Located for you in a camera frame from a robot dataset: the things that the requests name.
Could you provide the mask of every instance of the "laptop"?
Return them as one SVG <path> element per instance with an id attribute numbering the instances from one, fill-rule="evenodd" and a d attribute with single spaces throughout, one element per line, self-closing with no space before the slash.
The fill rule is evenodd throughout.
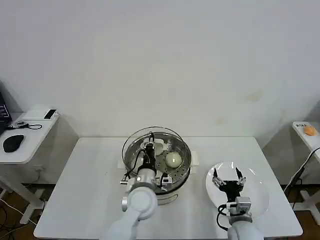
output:
<path id="1" fill-rule="evenodd" d="M 0 92 L 0 135 L 4 133 L 11 121 L 12 118 L 6 106 L 5 100 Z"/>

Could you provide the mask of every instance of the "white plate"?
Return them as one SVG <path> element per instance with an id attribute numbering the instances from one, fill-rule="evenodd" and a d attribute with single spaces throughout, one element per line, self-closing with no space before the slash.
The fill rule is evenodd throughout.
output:
<path id="1" fill-rule="evenodd" d="M 221 162 L 214 165 L 206 175 L 205 188 L 216 208 L 221 204 L 226 204 L 228 199 L 226 193 L 220 191 L 212 182 L 215 168 L 218 173 L 218 177 L 224 181 L 238 180 L 236 168 L 238 168 L 242 172 L 242 175 L 246 177 L 246 182 L 243 190 L 240 192 L 240 195 L 242 197 L 250 198 L 250 212 L 252 213 L 253 218 L 258 218 L 268 210 L 270 199 L 268 190 L 263 184 L 263 181 L 255 171 L 239 163 L 234 163 L 233 161 Z"/>

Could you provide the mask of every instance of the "black mouse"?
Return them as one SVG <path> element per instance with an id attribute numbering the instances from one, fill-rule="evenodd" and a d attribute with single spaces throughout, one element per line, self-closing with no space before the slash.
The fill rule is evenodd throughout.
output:
<path id="1" fill-rule="evenodd" d="M 3 150 L 6 153 L 12 153 L 16 151 L 20 147 L 20 144 L 24 138 L 25 136 L 23 135 L 13 135 L 8 137 L 3 142 Z"/>

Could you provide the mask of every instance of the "white egg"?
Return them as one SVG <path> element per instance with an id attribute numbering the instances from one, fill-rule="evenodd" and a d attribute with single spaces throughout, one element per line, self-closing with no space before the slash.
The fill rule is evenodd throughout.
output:
<path id="1" fill-rule="evenodd" d="M 181 165 L 182 163 L 182 158 L 177 152 L 169 152 L 165 156 L 165 163 L 170 167 L 170 168 L 177 168 Z"/>

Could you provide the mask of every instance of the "white table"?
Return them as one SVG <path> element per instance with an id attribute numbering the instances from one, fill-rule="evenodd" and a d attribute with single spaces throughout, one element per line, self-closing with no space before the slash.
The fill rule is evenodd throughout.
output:
<path id="1" fill-rule="evenodd" d="M 6 130 L 4 133 L 0 135 L 0 165 L 1 164 L 26 164 L 28 163 L 43 140 L 46 138 L 47 134 L 49 133 L 50 129 L 56 123 L 58 119 L 58 115 L 55 115 L 51 120 L 43 120 L 43 121 L 25 121 L 30 125 L 33 124 L 40 124 L 42 125 L 41 129 L 32 130 L 28 128 L 22 129 L 13 129 L 13 130 Z M 16 117 L 16 120 L 13 121 L 13 124 L 17 121 L 23 121 L 24 114 L 19 114 Z M 5 152 L 3 150 L 3 143 L 4 141 L 13 135 L 24 135 L 24 139 L 20 145 L 20 147 L 14 152 Z M 27 224 L 29 222 L 29 218 L 31 217 L 33 211 L 35 209 L 42 209 L 43 208 L 43 201 L 39 199 L 43 193 L 43 189 L 38 189 L 35 194 L 30 192 L 26 187 L 24 187 L 18 180 L 12 177 L 10 174 L 5 172 L 0 167 L 0 181 L 5 185 L 8 186 L 11 190 L 15 191 L 19 194 L 22 198 L 28 201 L 30 204 L 24 212 L 20 223 Z"/>
<path id="2" fill-rule="evenodd" d="M 199 165 L 174 202 L 161 205 L 138 226 L 137 239 L 226 239 L 205 188 L 219 162 L 247 164 L 264 179 L 270 205 L 254 224 L 265 237 L 299 236 L 303 230 L 253 137 L 185 137 Z M 80 138 L 54 188 L 34 235 L 48 239 L 99 239 L 122 213 L 124 170 L 117 169 L 125 138 Z M 230 226 L 225 216 L 223 226 Z"/>
<path id="3" fill-rule="evenodd" d="M 313 126 L 316 130 L 320 129 L 320 124 L 318 122 L 307 122 L 307 121 L 295 121 L 292 124 L 293 129 L 309 148 L 310 151 L 313 151 L 316 148 L 320 147 L 320 134 L 317 131 L 315 136 L 309 136 L 304 133 L 305 126 Z M 320 162 L 320 149 L 317 150 L 314 154 L 315 158 Z M 310 196 L 307 191 L 302 190 L 300 194 L 303 198 L 303 202 L 297 202 L 294 205 L 294 211 L 310 211 L 315 222 L 320 226 L 320 212 L 316 206 L 317 203 L 320 203 L 320 190 L 315 194 Z"/>

